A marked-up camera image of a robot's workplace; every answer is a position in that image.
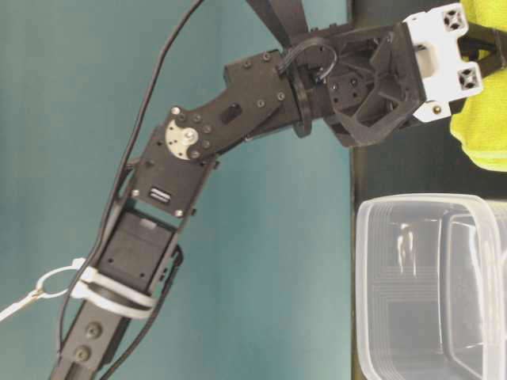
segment teal background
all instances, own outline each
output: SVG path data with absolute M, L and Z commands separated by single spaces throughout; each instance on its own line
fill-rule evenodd
M 158 50 L 189 4 L 0 2 L 0 306 L 88 253 Z M 345 21 L 345 2 L 305 6 L 311 26 Z M 222 90 L 224 63 L 276 47 L 245 2 L 205 2 L 168 56 L 137 150 L 171 105 Z M 347 150 L 316 123 L 307 139 L 285 132 L 221 161 L 165 309 L 115 378 L 349 378 Z M 0 378 L 47 378 L 59 303 L 0 324 Z

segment wire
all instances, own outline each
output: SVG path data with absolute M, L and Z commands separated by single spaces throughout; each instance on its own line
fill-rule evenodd
M 331 64 L 327 67 L 327 69 L 322 70 L 320 74 L 316 75 L 315 78 L 317 82 L 322 82 L 324 79 L 326 79 L 327 76 L 331 74 L 331 71 L 333 71 L 334 67 L 336 66 L 338 62 L 338 55 L 336 50 L 334 50 L 334 47 L 332 47 L 329 44 L 329 41 L 327 41 L 322 37 L 309 38 L 308 40 L 304 40 L 302 43 L 298 44 L 294 48 L 291 48 L 284 57 L 282 63 L 278 65 L 277 67 L 278 73 L 282 74 L 285 71 L 287 71 L 287 69 L 291 66 L 292 62 L 298 57 L 298 55 L 300 55 L 305 50 L 313 46 L 320 46 L 321 48 L 329 50 L 333 54 L 333 61 L 331 62 Z
M 105 205 L 104 212 L 101 217 L 101 224 L 99 226 L 97 238 L 95 240 L 95 243 L 93 244 L 93 248 L 90 251 L 89 256 L 86 258 L 85 263 L 81 267 L 81 269 L 76 273 L 75 277 L 72 279 L 71 285 L 68 287 L 67 293 L 64 296 L 62 305 L 59 309 L 59 317 L 58 317 L 58 324 L 56 326 L 56 351 L 57 356 L 59 356 L 61 349 L 62 349 L 62 335 L 63 335 L 63 320 L 65 318 L 65 312 L 67 309 L 67 305 L 69 303 L 69 299 L 71 297 L 72 289 L 75 287 L 76 283 L 78 282 L 79 278 L 81 277 L 82 273 L 85 271 L 85 269 L 90 266 L 91 261 L 93 258 L 101 251 L 101 248 L 104 244 L 104 233 L 105 233 L 105 227 L 107 225 L 109 215 L 112 210 L 112 206 L 116 199 L 116 194 L 119 192 L 122 184 L 122 177 L 124 177 L 124 171 L 125 167 L 128 162 L 128 158 L 130 157 L 130 154 L 132 153 L 132 150 L 134 148 L 135 142 L 137 138 L 139 137 L 139 132 L 141 130 L 141 126 L 143 124 L 144 116 L 146 114 L 146 110 L 148 108 L 148 105 L 151 100 L 151 96 L 153 95 L 153 91 L 155 88 L 155 85 L 158 80 L 158 76 L 160 75 L 160 71 L 162 69 L 162 64 L 164 62 L 164 59 L 166 58 L 167 52 L 173 45 L 174 41 L 180 34 L 180 31 L 183 29 L 189 18 L 193 15 L 193 13 L 199 8 L 199 6 L 204 2 L 204 0 L 196 0 L 192 7 L 187 11 L 187 13 L 183 16 L 180 23 L 176 26 L 176 28 L 173 30 L 169 38 L 167 39 L 166 43 L 162 47 L 162 50 L 160 51 L 157 62 L 155 64 L 155 68 L 153 71 L 153 74 L 151 76 L 151 80 L 148 84 L 147 91 L 144 95 L 143 102 L 141 103 L 141 107 L 139 109 L 139 112 L 137 114 L 137 117 L 135 119 L 135 126 L 132 130 L 132 133 L 130 135 L 130 138 L 128 140 L 127 146 L 125 147 L 125 150 L 122 154 L 120 165 L 118 167 L 118 170 L 116 171 L 115 179 L 111 188 L 111 192 L 109 193 L 109 197 L 107 200 L 107 203 Z
M 137 348 L 137 346 L 141 343 L 141 341 L 144 339 L 144 337 L 148 334 L 148 331 L 150 331 L 151 326 L 155 322 L 155 319 L 157 319 L 158 313 L 160 312 L 160 309 L 164 305 L 164 302 L 167 298 L 167 295 L 169 294 L 169 291 L 173 285 L 174 278 L 176 277 L 177 270 L 179 269 L 182 261 L 183 261 L 183 254 L 181 251 L 177 253 L 177 258 L 174 261 L 173 267 L 171 268 L 171 271 L 169 273 L 169 276 L 167 277 L 167 280 L 164 282 L 164 287 L 162 288 L 162 292 L 160 293 L 160 296 L 158 297 L 157 304 L 155 305 L 155 308 L 153 309 L 153 312 L 151 313 L 150 317 L 148 318 L 147 322 L 144 324 L 141 331 L 139 331 L 139 334 L 135 337 L 135 339 L 132 341 L 130 346 L 124 351 L 123 354 L 114 362 L 111 367 L 102 375 L 101 380 L 107 380 L 112 376 L 112 374 L 118 369 L 119 366 L 121 366 L 125 360 L 131 355 L 131 353 L 134 352 L 134 350 Z

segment plastic container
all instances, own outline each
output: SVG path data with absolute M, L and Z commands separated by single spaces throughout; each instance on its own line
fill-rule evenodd
M 369 380 L 507 379 L 507 203 L 419 194 L 361 205 L 356 317 Z

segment screw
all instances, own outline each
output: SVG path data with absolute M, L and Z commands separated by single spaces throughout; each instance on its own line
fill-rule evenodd
M 97 339 L 102 335 L 102 326 L 97 322 L 92 322 L 86 326 L 85 331 L 88 339 Z
M 74 360 L 83 363 L 90 358 L 91 352 L 87 346 L 79 346 L 74 351 Z

